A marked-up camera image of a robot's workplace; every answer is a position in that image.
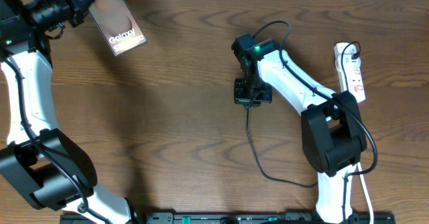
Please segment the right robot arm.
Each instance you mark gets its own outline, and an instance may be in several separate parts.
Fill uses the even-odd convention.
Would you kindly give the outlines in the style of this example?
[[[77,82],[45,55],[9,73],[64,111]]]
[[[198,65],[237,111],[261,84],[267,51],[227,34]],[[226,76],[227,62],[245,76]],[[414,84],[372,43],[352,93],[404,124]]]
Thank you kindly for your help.
[[[304,155],[318,173],[316,213],[325,223],[348,221],[353,214],[349,181],[367,148],[356,98],[318,84],[273,39],[257,43],[244,34],[231,50],[244,73],[235,80],[235,103],[258,107],[270,103],[276,90],[293,106],[301,119]]]

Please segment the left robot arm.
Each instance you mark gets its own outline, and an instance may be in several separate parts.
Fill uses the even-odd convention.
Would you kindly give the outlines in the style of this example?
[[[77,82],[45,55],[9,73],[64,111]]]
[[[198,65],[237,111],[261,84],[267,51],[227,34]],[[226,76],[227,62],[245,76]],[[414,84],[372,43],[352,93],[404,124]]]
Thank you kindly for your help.
[[[78,26],[96,0],[1,0],[1,69],[11,125],[1,175],[35,209],[94,223],[143,223],[131,203],[97,180],[88,154],[58,126],[51,91],[51,32]]]

